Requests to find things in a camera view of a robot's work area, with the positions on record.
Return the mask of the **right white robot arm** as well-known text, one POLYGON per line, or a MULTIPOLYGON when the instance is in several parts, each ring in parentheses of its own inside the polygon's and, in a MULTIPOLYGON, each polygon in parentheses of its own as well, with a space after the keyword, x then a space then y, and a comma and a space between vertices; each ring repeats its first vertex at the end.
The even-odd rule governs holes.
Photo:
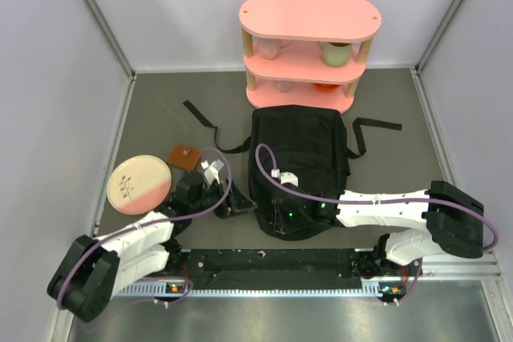
POLYGON ((364 194, 326 190, 314 196, 292 183, 274 191, 273 230, 286 240, 308 239, 332 227, 390 228, 371 251, 354 251, 354 274, 390 275, 433 255, 483 256, 484 207, 453 185, 434 181, 426 190, 364 194))

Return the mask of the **brown leather wallet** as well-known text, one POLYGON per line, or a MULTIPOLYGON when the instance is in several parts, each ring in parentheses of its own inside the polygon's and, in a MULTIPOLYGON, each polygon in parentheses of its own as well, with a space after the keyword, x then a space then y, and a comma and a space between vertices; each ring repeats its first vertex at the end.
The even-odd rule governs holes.
POLYGON ((201 151, 183 144, 176 144, 166 158, 169 166, 185 171, 196 169, 201 159, 201 151))

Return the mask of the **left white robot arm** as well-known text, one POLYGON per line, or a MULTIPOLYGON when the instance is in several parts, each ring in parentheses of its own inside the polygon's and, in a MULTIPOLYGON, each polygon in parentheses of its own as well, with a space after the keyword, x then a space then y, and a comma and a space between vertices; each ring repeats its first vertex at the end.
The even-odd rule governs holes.
POLYGON ((198 171, 184 173, 176 189, 142 219, 109 235, 77 238, 47 285, 46 293, 61 310, 88 323, 111 298, 154 272, 177 273, 179 252, 165 247, 200 213, 221 219, 257 208, 231 179, 208 182, 198 171))

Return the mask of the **black student backpack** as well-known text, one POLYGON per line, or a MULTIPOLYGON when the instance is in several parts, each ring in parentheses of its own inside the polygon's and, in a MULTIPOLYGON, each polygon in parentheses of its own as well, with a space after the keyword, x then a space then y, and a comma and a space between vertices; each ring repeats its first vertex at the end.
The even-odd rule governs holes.
POLYGON ((350 175, 349 162, 366 153, 364 126, 399 131, 402 125, 356 118, 353 132, 357 151, 347 146, 347 130, 336 110, 304 106, 266 107, 252 113, 250 136, 230 153, 248 153, 248 188, 257 203, 255 215, 261 230, 286 240, 273 230, 271 200, 275 186, 271 170, 289 171, 299 179, 299 188, 319 196, 326 190, 345 190, 350 175))

